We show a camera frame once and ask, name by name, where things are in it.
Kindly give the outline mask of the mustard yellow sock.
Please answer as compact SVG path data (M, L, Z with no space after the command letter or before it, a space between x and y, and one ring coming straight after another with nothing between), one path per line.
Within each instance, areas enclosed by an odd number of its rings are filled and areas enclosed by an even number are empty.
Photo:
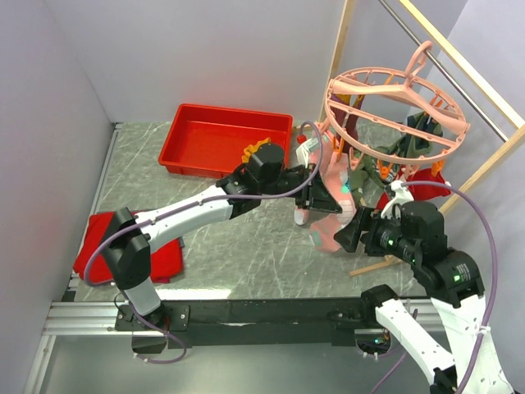
M256 144L249 144L243 149L243 155L241 156L242 163L248 163L251 156L258 151L258 149L267 143L270 143L271 139L266 138L264 140L258 141Z

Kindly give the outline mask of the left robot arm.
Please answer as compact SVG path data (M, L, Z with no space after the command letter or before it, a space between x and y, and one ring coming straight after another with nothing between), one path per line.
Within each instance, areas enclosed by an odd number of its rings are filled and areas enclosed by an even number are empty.
M264 143L247 162L191 198L157 210L116 211L100 244L101 255L134 307L136 322L147 330L167 327L167 310L151 279L151 255L184 234L237 218L265 199L290 197L301 209L341 213L319 172L317 164L286 168L283 148Z

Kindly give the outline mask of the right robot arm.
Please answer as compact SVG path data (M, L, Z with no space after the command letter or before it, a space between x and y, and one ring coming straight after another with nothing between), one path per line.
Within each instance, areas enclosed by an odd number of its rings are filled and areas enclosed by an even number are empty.
M488 307L476 262L448 245L445 221L427 201L397 204L392 218L358 209L334 239L347 252L359 244L369 256L393 255L407 263L436 309L449 342L445 349L408 312L387 285L362 293L360 318L382 326L424 373L431 393L512 393L483 319Z

